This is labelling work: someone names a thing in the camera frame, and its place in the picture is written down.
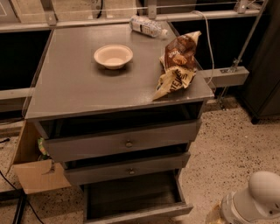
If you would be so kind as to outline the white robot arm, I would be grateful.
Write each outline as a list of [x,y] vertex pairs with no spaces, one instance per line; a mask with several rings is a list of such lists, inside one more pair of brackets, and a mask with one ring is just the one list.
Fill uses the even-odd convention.
[[248,186],[223,197],[206,216],[206,224],[253,224],[280,217],[280,176],[254,172]]

